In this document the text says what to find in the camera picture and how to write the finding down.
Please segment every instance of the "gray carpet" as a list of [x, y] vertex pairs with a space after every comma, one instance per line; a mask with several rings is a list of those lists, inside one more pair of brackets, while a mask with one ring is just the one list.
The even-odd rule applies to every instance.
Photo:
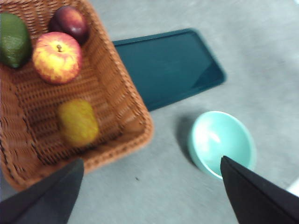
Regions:
[[[251, 131], [256, 172], [299, 177], [299, 5], [292, 0], [92, 0], [112, 40], [196, 28], [227, 81], [151, 113], [153, 141], [84, 177], [70, 224], [235, 224], [222, 181], [189, 161], [194, 119], [231, 113]], [[14, 191], [1, 176], [2, 199]]]

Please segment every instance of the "apple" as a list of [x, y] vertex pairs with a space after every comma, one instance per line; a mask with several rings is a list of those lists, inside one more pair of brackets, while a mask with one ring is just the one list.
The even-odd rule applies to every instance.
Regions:
[[74, 37], [80, 45], [89, 37], [89, 28], [85, 17], [72, 6], [62, 6], [50, 19], [49, 31], [64, 32]]
[[82, 52], [78, 42], [68, 34], [50, 32], [36, 41], [32, 56], [40, 77], [50, 84], [65, 84], [80, 72]]

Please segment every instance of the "dark green tray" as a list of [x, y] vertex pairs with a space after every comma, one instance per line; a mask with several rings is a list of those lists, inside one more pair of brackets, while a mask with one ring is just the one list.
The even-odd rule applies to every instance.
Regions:
[[149, 111], [225, 81], [192, 29], [115, 41], [114, 45]]

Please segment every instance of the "light blue bowl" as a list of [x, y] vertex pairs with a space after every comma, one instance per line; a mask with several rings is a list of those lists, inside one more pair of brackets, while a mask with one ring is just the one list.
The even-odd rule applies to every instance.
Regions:
[[256, 148], [248, 129], [235, 117], [220, 111], [209, 111], [196, 119], [188, 148], [200, 170], [220, 179], [224, 155], [251, 170], [256, 164]]

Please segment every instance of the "wicker basket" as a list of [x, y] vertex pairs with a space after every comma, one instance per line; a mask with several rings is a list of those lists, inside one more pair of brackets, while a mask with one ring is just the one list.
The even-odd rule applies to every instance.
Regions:
[[[72, 5], [88, 20], [90, 38], [82, 48], [83, 67], [71, 83], [46, 84], [28, 62], [18, 70], [0, 64], [1, 168], [17, 190], [80, 157], [85, 173], [117, 160], [151, 138], [152, 120], [114, 45], [86, 0], [1, 0], [0, 11], [21, 17], [33, 46], [48, 31], [48, 22], [63, 5]], [[72, 148], [59, 135], [57, 106], [73, 98], [88, 100], [100, 135], [93, 146]]]

